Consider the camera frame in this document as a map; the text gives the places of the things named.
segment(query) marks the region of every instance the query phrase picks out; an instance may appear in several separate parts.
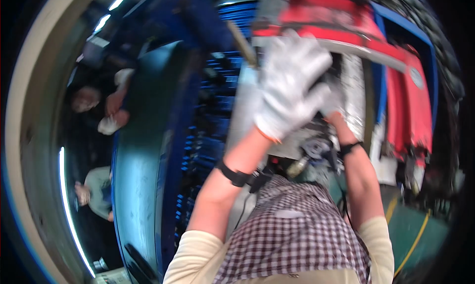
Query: man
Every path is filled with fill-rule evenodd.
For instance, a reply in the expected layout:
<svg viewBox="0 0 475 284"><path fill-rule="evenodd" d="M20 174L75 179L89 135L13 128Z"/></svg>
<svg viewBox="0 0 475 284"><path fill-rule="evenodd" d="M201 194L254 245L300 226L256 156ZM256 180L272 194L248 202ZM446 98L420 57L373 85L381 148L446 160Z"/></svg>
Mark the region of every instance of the man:
<svg viewBox="0 0 475 284"><path fill-rule="evenodd" d="M84 185L76 181L74 189L81 207L89 205L96 215L110 222L114 220L110 200L111 167L92 169Z"/></svg>
<svg viewBox="0 0 475 284"><path fill-rule="evenodd" d="M122 69L114 81L98 79L92 85L70 85L66 100L86 126L111 135L129 120L129 112L120 109L127 94L133 69Z"/></svg>
<svg viewBox="0 0 475 284"><path fill-rule="evenodd" d="M339 86L320 84L309 91L331 63L329 52L312 37L287 31L271 39L254 126L203 184L164 283L392 282L394 257L378 180L339 112ZM243 174L251 174L271 145L318 110L346 151L352 226L325 187L276 175L260 189L250 217L225 241L229 212L247 180Z"/></svg>

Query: white glove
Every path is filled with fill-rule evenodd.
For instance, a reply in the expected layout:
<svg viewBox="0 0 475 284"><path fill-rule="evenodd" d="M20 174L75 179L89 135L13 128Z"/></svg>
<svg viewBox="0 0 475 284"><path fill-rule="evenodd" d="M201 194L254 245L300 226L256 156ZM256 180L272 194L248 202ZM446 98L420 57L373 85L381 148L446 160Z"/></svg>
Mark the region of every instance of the white glove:
<svg viewBox="0 0 475 284"><path fill-rule="evenodd" d="M254 123L266 136L279 141L312 120L323 106L329 87L321 83L308 90L329 69L332 56L313 36L301 38L288 30L270 40L264 58L263 101Z"/></svg>
<svg viewBox="0 0 475 284"><path fill-rule="evenodd" d="M328 85L331 93L320 109L320 113L322 113L324 117L329 117L333 112L338 112L345 117L343 91L341 90L340 81L328 73L323 76L323 81Z"/></svg>

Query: wrist strap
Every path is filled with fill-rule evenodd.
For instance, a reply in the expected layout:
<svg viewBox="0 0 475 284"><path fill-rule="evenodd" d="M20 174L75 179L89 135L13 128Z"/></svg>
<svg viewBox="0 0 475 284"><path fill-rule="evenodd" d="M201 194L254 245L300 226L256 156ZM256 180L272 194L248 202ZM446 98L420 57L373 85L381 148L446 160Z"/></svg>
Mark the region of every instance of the wrist strap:
<svg viewBox="0 0 475 284"><path fill-rule="evenodd" d="M340 156L340 159L343 159L343 157L345 157L346 154L350 153L352 151L352 148L356 145L362 145L363 142L356 142L354 144L347 144L347 145L343 145L343 146L340 146L340 154L338 156Z"/></svg>
<svg viewBox="0 0 475 284"><path fill-rule="evenodd" d="M219 168L223 175L228 178L236 187L244 186L244 184L246 184L252 176L252 174L245 174L241 171L232 171L224 164L222 159L217 163L216 168Z"/></svg>

